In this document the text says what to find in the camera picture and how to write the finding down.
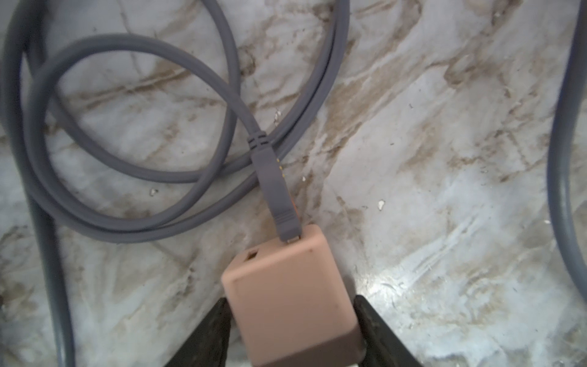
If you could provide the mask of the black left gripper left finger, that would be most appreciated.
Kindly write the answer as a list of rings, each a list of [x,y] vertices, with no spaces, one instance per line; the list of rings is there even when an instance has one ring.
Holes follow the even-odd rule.
[[[220,298],[165,367],[223,367],[229,348],[232,313]]]

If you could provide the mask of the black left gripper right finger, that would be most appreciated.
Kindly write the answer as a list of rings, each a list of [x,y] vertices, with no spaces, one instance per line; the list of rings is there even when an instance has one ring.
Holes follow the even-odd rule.
[[[366,346],[360,367],[422,367],[364,296],[356,295],[353,307]]]

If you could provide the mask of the pink USB charger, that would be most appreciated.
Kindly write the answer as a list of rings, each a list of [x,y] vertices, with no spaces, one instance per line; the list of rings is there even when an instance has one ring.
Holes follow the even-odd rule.
[[[239,253],[221,277],[253,366],[350,366],[366,347],[327,238],[305,226]]]

